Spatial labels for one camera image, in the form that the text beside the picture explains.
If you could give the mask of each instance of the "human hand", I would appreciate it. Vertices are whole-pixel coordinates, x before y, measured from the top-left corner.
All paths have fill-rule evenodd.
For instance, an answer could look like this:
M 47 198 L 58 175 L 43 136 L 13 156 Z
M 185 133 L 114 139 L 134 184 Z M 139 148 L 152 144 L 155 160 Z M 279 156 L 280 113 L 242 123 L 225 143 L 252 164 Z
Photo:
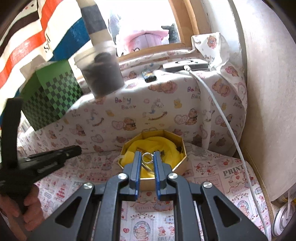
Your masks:
M 26 236 L 21 231 L 21 228 L 15 222 L 14 218 L 22 215 L 22 219 L 24 220 L 24 228 L 27 231 L 34 230 L 44 221 L 41 203 L 38 199 L 38 193 L 38 187 L 33 185 L 31 192 L 24 200 L 24 205 L 28 207 L 24 215 L 21 214 L 21 211 L 14 200 L 8 196 L 0 196 L 0 208 L 3 210 L 4 215 L 6 215 L 9 220 L 10 229 L 19 240 L 26 240 Z

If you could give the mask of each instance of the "green checkered box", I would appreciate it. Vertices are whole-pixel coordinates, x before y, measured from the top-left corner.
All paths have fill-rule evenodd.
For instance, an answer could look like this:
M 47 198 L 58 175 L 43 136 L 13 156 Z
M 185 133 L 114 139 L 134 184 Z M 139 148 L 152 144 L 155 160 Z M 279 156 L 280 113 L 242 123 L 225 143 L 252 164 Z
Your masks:
M 22 111 L 36 131 L 61 119 L 82 95 L 68 60 L 53 62 L 36 70 L 21 90 Z

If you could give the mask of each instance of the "yellow box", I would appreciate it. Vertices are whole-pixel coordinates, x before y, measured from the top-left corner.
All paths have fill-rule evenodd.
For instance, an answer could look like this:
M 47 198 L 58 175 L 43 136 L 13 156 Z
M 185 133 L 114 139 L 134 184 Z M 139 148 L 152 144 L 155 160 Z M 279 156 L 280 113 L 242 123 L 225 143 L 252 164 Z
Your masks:
M 183 173 L 187 169 L 187 154 L 186 154 L 186 150 L 185 150 L 184 141 L 183 141 L 182 137 L 180 137 L 180 136 L 178 136 L 176 134 L 173 134 L 171 132 L 168 132 L 168 131 L 158 130 L 158 131 L 142 132 L 141 134 L 135 136 L 133 139 L 129 140 L 128 142 L 126 142 L 124 144 L 124 146 L 122 147 L 122 150 L 121 150 L 121 155 L 124 155 L 126 153 L 127 149 L 130 147 L 130 145 L 134 141 L 141 140 L 141 139 L 146 139 L 148 137 L 156 137 L 156 136 L 165 137 L 165 138 L 169 139 L 170 141 L 175 143 L 175 145 L 177 147 L 182 146 L 182 152 L 184 154 L 184 158 L 179 162 L 178 165 L 175 166 L 175 168 L 173 169 L 173 172 L 177 173 L 178 175 L 183 175 Z M 118 165 L 123 169 L 123 166 L 121 165 L 120 162 L 121 162 L 121 159 L 119 159 Z M 141 178 L 140 190 L 141 191 L 155 190 L 155 179 L 153 177 Z

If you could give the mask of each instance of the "red stripe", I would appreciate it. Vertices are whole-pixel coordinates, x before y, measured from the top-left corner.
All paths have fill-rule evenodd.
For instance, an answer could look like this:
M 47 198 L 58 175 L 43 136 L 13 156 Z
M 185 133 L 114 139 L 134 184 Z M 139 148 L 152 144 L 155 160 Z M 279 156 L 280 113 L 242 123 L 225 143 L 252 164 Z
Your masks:
M 42 26 L 42 31 L 25 40 L 9 55 L 4 69 L 2 70 L 2 72 L 0 72 L 0 89 L 6 83 L 13 67 L 28 53 L 30 53 L 46 41 L 44 31 L 47 28 L 49 19 L 51 18 L 52 14 L 54 13 L 57 6 L 61 3 L 61 1 L 62 0 L 46 0 L 41 11 L 42 15 L 40 22 Z

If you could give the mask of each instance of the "white cord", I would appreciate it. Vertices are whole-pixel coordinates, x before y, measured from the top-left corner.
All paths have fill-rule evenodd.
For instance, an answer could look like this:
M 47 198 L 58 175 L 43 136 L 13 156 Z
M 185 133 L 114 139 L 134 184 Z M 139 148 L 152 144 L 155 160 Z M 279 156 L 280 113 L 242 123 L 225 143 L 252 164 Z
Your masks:
M 242 160 L 242 164 L 243 164 L 243 166 L 244 166 L 244 171 L 245 171 L 245 173 L 246 173 L 247 181 L 248 181 L 248 184 L 249 184 L 249 187 L 250 187 L 250 191 L 251 191 L 251 194 L 252 194 L 252 197 L 253 197 L 254 203 L 255 203 L 255 206 L 256 206 L 256 208 L 257 208 L 257 211 L 258 211 L 259 217 L 260 217 L 260 219 L 261 219 L 261 221 L 262 221 L 262 224 L 263 224 L 263 227 L 264 227 L 265 235 L 266 235 L 266 237 L 268 238 L 266 224 L 265 224 L 265 221 L 264 221 L 263 216 L 262 216 L 262 214 L 261 214 L 261 211 L 260 211 L 260 208 L 259 208 L 258 202 L 257 202 L 257 200 L 256 200 L 256 196 L 255 196 L 255 193 L 254 193 L 254 190 L 253 190 L 252 184 L 251 184 L 251 180 L 250 180 L 250 177 L 249 177 L 249 173 L 248 173 L 248 169 L 247 169 L 247 166 L 246 166 L 246 162 L 245 162 L 244 157 L 243 157 L 243 155 L 242 155 L 242 151 L 241 151 L 241 149 L 240 149 L 240 147 L 239 147 L 239 144 L 238 144 L 238 142 L 237 142 L 237 139 L 236 139 L 236 137 L 235 137 L 235 135 L 234 135 L 234 133 L 233 133 L 233 130 L 231 129 L 231 126 L 229 125 L 229 123 L 228 123 L 228 121 L 227 121 L 227 119 L 226 119 L 226 117 L 225 117 L 225 115 L 224 115 L 224 113 L 223 113 L 223 111 L 222 111 L 220 105 L 218 104 L 218 102 L 217 102 L 217 100 L 216 100 L 216 98 L 215 98 L 213 92 L 212 92 L 212 91 L 210 90 L 210 88 L 206 85 L 206 83 L 205 83 L 201 78 L 199 78 L 195 73 L 193 73 L 193 72 L 191 71 L 191 68 L 190 68 L 188 65 L 185 65 L 185 66 L 184 66 L 184 69 L 185 69 L 186 71 L 188 71 L 189 74 L 190 74 L 192 77 L 194 77 L 196 80 L 198 80 L 199 82 L 201 82 L 202 85 L 206 88 L 206 90 L 209 92 L 210 96 L 212 97 L 212 99 L 213 99 L 213 101 L 214 101 L 214 103 L 215 103 L 215 105 L 216 105 L 216 107 L 217 107 L 219 113 L 221 114 L 223 120 L 225 121 L 225 124 L 226 124 L 226 126 L 227 126 L 227 128 L 228 128 L 228 130 L 229 130 L 229 132 L 230 132 L 230 134 L 231 134 L 231 137 L 232 137 L 232 139 L 233 139 L 233 141 L 234 141 L 234 144 L 235 144 L 235 146 L 236 146 L 236 148 L 237 148 L 237 152 L 239 153 L 239 157 L 240 157 L 241 160 Z

